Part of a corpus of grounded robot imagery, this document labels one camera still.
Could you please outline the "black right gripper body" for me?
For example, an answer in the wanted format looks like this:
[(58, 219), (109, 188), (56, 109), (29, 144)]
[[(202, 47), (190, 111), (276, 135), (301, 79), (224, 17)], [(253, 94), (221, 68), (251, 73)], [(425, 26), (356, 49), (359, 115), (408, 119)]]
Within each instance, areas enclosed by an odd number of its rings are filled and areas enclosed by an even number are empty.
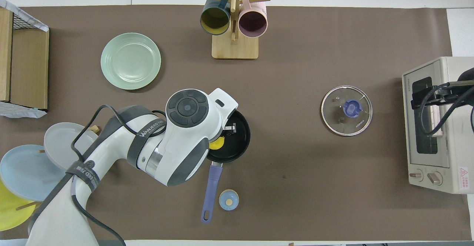
[(473, 87), (474, 81), (449, 81), (443, 86), (434, 86), (428, 93), (426, 105), (449, 105), (450, 97), (452, 95), (460, 95), (461, 98), (457, 103), (461, 102), (466, 96), (473, 95), (473, 92), (468, 93), (469, 89)]

